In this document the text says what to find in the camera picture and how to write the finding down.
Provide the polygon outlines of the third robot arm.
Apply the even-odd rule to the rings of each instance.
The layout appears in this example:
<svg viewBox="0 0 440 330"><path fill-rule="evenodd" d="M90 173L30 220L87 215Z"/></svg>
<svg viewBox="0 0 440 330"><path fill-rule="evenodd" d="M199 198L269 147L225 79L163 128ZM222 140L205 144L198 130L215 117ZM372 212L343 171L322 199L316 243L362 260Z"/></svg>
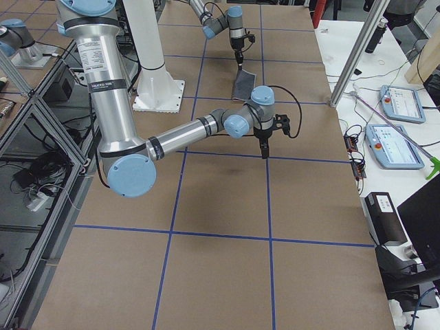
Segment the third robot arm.
<svg viewBox="0 0 440 330"><path fill-rule="evenodd" d="M11 58L15 67L43 68L51 56L45 56L43 50L22 20L6 19L1 22L1 51Z"/></svg>

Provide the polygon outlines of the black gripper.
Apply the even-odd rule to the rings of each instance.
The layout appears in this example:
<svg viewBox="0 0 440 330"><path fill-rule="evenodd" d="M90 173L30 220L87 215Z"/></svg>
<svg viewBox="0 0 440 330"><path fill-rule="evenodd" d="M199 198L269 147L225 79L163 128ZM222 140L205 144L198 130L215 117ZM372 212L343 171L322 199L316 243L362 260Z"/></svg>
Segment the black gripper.
<svg viewBox="0 0 440 330"><path fill-rule="evenodd" d="M243 68L243 48L244 48L244 38L243 37L239 37L239 38L231 38L230 39L230 45L231 48L234 50L234 55L235 55L235 59L236 59L236 63L239 69Z"/></svg>
<svg viewBox="0 0 440 330"><path fill-rule="evenodd" d="M261 157L267 159L269 157L269 139L272 136L273 128L258 129L254 127L254 136L259 140Z"/></svg>

